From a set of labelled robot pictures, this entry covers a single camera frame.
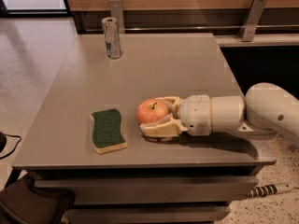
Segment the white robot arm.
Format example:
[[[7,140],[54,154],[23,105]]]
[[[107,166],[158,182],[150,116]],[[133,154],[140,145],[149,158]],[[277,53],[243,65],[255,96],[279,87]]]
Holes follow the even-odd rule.
[[[268,139],[282,134],[299,141],[299,101],[277,85],[258,83],[246,95],[210,97],[192,95],[157,97],[136,110],[141,132],[168,138],[187,133],[209,136],[228,133],[248,139]]]

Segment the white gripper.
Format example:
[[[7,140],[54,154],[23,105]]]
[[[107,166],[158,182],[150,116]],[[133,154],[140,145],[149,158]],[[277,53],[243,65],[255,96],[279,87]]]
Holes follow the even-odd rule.
[[[142,123],[141,132],[147,137],[177,137],[183,132],[191,136],[211,134],[211,99],[208,95],[192,95],[184,101],[178,96],[158,97],[173,115],[168,114],[158,121]]]

